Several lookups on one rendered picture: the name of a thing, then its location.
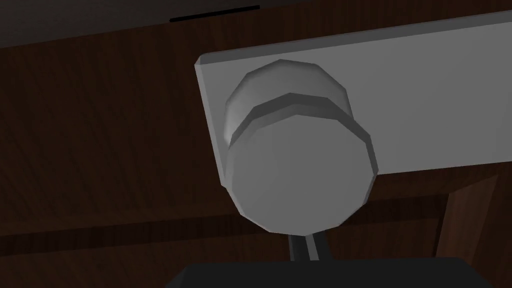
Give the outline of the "dark brown wooden door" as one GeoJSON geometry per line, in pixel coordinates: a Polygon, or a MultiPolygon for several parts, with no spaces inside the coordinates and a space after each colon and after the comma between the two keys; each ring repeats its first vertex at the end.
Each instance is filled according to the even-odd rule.
{"type": "Polygon", "coordinates": [[[219,183],[199,55],[501,10],[314,0],[0,49],[0,288],[164,288],[193,263],[289,260],[219,183]]]}

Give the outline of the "grey door knob plate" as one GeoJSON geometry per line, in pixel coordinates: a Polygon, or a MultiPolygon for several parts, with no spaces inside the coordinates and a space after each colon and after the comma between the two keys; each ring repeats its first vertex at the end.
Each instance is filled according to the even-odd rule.
{"type": "Polygon", "coordinates": [[[512,10],[201,55],[220,180],[226,101],[280,59],[316,64],[346,89],[382,175],[512,161],[512,10]]]}

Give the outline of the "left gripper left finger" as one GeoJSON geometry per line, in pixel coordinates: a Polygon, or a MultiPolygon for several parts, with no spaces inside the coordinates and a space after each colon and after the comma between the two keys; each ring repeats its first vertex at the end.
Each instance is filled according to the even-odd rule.
{"type": "Polygon", "coordinates": [[[289,255],[291,261],[310,261],[307,239],[305,236],[288,235],[289,255]]]}

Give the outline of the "grey round door knob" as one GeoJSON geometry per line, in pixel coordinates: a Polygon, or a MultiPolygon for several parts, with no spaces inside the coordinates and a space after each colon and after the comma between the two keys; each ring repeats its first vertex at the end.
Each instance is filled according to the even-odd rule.
{"type": "Polygon", "coordinates": [[[223,140],[226,189],[243,217],[272,233],[339,226],[378,174],[346,89],[317,64],[279,59],[245,75],[226,101],[223,140]]]}

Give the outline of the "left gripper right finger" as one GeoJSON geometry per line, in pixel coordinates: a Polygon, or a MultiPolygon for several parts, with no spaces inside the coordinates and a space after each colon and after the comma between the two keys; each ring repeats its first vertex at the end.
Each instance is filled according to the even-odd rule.
{"type": "Polygon", "coordinates": [[[306,235],[305,241],[310,261],[330,260],[330,247],[325,231],[306,235]]]}

